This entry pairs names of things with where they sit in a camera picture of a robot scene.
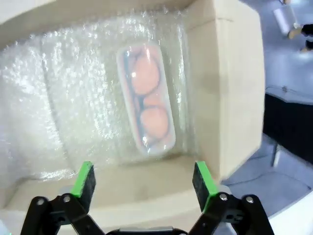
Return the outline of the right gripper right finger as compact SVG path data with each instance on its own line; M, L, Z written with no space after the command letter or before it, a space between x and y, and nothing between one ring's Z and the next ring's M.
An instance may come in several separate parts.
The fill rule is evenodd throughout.
M190 235L212 235L220 223L229 223L238 235L273 234L260 199L254 194L239 199L220 191L204 161L195 162L192 183L201 215Z

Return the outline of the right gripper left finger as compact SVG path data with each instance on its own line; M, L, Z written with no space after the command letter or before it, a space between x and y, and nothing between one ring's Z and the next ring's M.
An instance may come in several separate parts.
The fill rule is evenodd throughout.
M48 200L34 197L28 207L22 235L56 235L61 226L71 225L78 235L103 235L104 232L89 216L92 196L96 186L94 167L83 162L69 193Z

